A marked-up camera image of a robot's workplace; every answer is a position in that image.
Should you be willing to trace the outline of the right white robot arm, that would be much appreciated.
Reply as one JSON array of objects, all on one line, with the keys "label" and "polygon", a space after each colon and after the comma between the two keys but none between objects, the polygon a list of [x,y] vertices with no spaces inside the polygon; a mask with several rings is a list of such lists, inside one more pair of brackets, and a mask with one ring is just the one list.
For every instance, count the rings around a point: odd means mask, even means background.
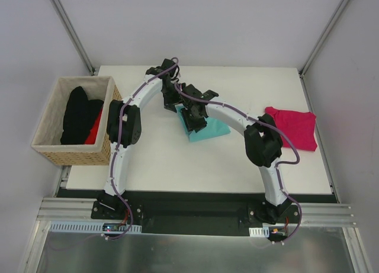
[{"label": "right white robot arm", "polygon": [[181,114],[189,133],[204,130],[206,118],[211,117],[243,136],[246,155],[259,168],[265,189],[265,204],[254,211],[255,218],[269,224],[286,218],[292,201],[279,168],[284,133],[276,127],[274,119],[269,114],[252,118],[225,102],[215,101],[218,94],[211,90],[202,94],[193,85],[180,88],[176,83],[174,87],[184,106]]}]

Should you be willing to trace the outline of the teal t shirt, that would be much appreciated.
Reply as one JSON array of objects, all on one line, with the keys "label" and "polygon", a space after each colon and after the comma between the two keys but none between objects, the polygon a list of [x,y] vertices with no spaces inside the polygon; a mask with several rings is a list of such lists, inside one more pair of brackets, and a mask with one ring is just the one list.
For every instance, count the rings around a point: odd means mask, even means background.
[{"label": "teal t shirt", "polygon": [[231,133],[230,127],[227,124],[211,117],[206,118],[207,126],[204,129],[198,132],[188,131],[185,126],[184,118],[181,114],[181,110],[184,108],[184,106],[177,105],[175,108],[178,113],[180,122],[184,128],[184,132],[191,143],[199,142],[199,141],[207,140],[207,139],[212,139],[212,138],[216,138],[220,136],[225,136]]}]

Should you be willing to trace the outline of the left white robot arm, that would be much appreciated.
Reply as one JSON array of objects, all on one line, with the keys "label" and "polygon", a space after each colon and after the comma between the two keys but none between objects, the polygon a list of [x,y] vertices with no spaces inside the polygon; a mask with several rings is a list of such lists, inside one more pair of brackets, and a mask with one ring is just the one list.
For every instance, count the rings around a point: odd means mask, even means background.
[{"label": "left white robot arm", "polygon": [[126,172],[133,145],[142,134],[141,111],[157,94],[163,95],[163,107],[175,112],[181,99],[174,91],[178,79],[178,58],[164,59],[157,67],[149,68],[142,84],[128,97],[112,100],[108,109],[107,134],[110,140],[109,177],[104,193],[98,198],[98,208],[112,219],[121,218],[129,210],[122,194],[126,190]]}]

